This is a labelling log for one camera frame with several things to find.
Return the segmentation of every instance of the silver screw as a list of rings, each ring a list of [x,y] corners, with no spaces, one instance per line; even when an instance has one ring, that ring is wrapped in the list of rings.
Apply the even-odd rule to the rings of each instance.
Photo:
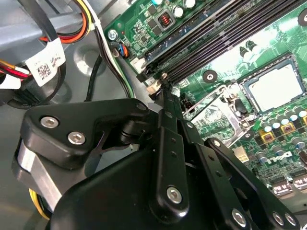
[[[68,140],[71,144],[82,145],[85,143],[85,135],[80,132],[71,132],[68,134]]]
[[[239,210],[234,208],[232,210],[232,217],[238,223],[238,225],[240,225],[243,228],[246,227],[247,223],[246,223],[245,217],[242,215],[242,213]]]
[[[170,199],[174,204],[180,204],[182,201],[182,195],[179,192],[178,189],[174,188],[174,187],[169,187],[167,189],[167,197],[168,199]]]
[[[169,111],[166,111],[165,114],[166,114],[166,116],[168,116],[169,118],[173,118],[173,115],[172,115]]]
[[[40,123],[43,127],[46,128],[55,128],[59,126],[59,122],[57,119],[51,116],[45,116],[40,120]]]
[[[115,41],[118,37],[118,33],[116,32],[116,30],[109,30],[109,32],[107,33],[107,37],[111,40],[111,41]]]
[[[187,122],[187,126],[188,126],[189,128],[194,128],[194,125],[193,125],[191,122]]]
[[[138,103],[138,104],[136,105],[136,107],[138,107],[138,109],[140,109],[140,110],[142,110],[142,111],[145,111],[145,110],[146,110],[145,105],[143,105],[143,104],[141,104],[141,103]]]
[[[214,140],[213,143],[214,143],[214,145],[216,145],[217,147],[220,147],[220,146],[221,146],[221,144],[220,144],[217,140]]]
[[[209,75],[207,76],[207,79],[211,81],[211,80],[213,79],[213,75],[212,75],[212,74],[209,74]]]
[[[279,214],[277,214],[276,212],[273,212],[273,217],[276,220],[276,222],[279,223],[279,225],[283,226],[284,222]]]
[[[286,213],[285,216],[286,216],[287,221],[289,221],[290,224],[292,224],[293,226],[296,225],[295,220],[288,213]]]

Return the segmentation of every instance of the white barcode label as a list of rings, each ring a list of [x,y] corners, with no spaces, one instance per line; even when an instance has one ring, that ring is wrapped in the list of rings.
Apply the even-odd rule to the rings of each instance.
[[[5,76],[4,81],[0,84],[0,89],[17,90],[21,87],[21,80],[9,74]]]
[[[57,38],[48,42],[47,46],[25,61],[39,86],[45,85],[57,74],[58,67],[65,62],[65,54],[61,40]]]

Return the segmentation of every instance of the motherboard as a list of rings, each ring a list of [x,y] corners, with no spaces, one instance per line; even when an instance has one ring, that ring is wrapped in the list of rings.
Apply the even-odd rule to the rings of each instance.
[[[231,148],[293,212],[306,209],[305,1],[136,0],[106,35],[141,82],[174,86],[204,140]]]

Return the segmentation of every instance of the black mechanical arm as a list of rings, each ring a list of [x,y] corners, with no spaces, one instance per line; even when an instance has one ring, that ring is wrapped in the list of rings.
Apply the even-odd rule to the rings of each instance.
[[[136,99],[26,112],[12,169],[53,211],[52,230],[299,230],[291,213],[222,142],[200,138],[177,97],[150,111]],[[88,162],[139,150],[106,169]]]

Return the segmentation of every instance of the cpu socket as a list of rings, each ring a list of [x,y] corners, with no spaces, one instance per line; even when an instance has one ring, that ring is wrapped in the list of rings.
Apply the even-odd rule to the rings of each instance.
[[[305,88],[291,54],[255,71],[240,84],[259,114],[300,98]]]

